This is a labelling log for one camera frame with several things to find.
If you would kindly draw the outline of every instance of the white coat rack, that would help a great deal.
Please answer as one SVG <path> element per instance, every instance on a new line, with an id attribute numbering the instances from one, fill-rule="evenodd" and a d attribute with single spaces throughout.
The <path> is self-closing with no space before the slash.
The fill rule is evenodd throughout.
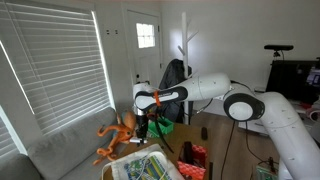
<path id="1" fill-rule="evenodd" d="M 183 67 L 184 67 L 184 77 L 186 79 L 189 78 L 188 74 L 188 42 L 199 32 L 193 33 L 188 37 L 188 26 L 190 22 L 187 23 L 187 15 L 186 12 L 182 13 L 182 48 L 178 46 L 182 56 L 183 56 Z M 184 102 L 184 124 L 189 124 L 189 104 L 188 101 Z"/>

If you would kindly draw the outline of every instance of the white door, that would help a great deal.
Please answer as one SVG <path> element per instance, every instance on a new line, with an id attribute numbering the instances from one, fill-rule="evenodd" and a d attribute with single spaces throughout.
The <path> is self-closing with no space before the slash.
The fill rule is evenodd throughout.
<path id="1" fill-rule="evenodd" d="M 159 87 L 160 83 L 160 41 L 159 18 L 152 15 L 128 11 L 129 37 L 134 60 L 136 82 L 148 81 Z"/>

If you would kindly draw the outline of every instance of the window blinds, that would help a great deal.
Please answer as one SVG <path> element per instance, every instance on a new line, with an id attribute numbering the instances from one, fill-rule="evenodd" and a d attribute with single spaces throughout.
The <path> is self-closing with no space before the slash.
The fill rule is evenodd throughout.
<path id="1" fill-rule="evenodd" d="M 111 105 L 91 11 L 0 0 L 0 13 L 0 38 L 44 134 Z"/>
<path id="2" fill-rule="evenodd" d="M 0 117 L 0 161 L 9 159 L 16 154 L 19 154 L 19 150 Z"/>

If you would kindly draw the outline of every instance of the orange stuffed animal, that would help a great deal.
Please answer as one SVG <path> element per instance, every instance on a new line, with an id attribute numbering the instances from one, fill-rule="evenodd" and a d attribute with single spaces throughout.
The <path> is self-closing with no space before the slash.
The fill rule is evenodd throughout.
<path id="1" fill-rule="evenodd" d="M 105 158 L 108 158 L 110 161 L 114 161 L 117 157 L 116 154 L 113 154 L 113 150 L 119 142 L 129 143 L 129 140 L 133 137 L 134 129 L 136 126 L 136 117 L 132 111 L 127 111 L 124 118 L 123 123 L 121 121 L 120 116 L 117 114 L 118 125 L 109 126 L 106 129 L 103 129 L 103 126 L 98 129 L 97 135 L 102 137 L 107 134 L 110 130 L 117 130 L 117 134 L 114 136 L 112 141 L 110 142 L 108 148 L 99 148 L 97 150 L 97 154 L 100 157 L 93 162 L 93 165 L 96 165 L 103 161 Z"/>

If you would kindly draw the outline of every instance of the couch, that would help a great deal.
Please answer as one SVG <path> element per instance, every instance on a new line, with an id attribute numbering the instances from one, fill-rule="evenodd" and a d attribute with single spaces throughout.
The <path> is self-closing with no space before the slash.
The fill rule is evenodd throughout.
<path id="1" fill-rule="evenodd" d="M 107 147 L 112 133 L 98 137 L 102 125 L 115 124 L 116 113 L 106 108 L 79 120 L 59 133 L 45 137 L 27 148 L 28 156 L 19 154 L 8 162 L 0 163 L 1 180 L 94 180 L 101 176 L 102 167 L 109 161 L 93 166 L 98 158 L 96 150 Z M 125 145 L 119 145 L 119 153 Z"/>

